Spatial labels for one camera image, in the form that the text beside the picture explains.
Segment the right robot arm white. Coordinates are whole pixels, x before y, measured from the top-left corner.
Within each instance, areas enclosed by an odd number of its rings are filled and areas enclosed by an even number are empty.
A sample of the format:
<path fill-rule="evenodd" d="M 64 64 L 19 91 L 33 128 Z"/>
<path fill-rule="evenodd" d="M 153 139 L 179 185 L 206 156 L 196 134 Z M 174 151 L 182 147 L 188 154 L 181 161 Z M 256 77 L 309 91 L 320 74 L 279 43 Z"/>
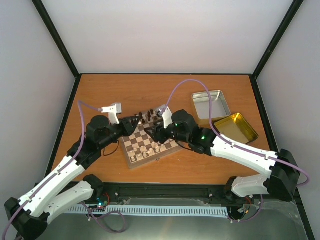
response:
<path fill-rule="evenodd" d="M 283 202 L 293 200 L 302 171 L 290 151 L 261 150 L 239 143 L 215 129 L 200 127 L 183 109 L 175 113 L 167 109 L 162 118 L 161 123 L 145 128 L 154 142 L 183 142 L 195 153 L 224 158 L 257 172 L 249 177 L 231 177 L 225 185 L 226 194 L 239 198 L 270 195 Z"/>

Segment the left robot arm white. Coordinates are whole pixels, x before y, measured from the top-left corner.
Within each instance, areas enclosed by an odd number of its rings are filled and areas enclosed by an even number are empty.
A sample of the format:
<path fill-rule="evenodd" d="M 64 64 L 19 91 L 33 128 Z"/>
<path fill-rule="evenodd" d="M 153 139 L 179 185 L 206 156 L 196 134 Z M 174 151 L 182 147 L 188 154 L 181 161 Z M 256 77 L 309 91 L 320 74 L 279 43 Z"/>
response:
<path fill-rule="evenodd" d="M 4 204 L 9 226 L 13 226 L 25 240 L 35 240 L 64 210 L 91 199 L 99 201 L 104 195 L 103 182 L 93 174 L 76 186 L 64 188 L 102 156 L 102 150 L 121 137 L 132 135 L 140 117 L 122 118 L 114 124 L 104 115 L 94 116 L 88 125 L 81 125 L 81 137 L 59 165 L 31 191 Z"/>

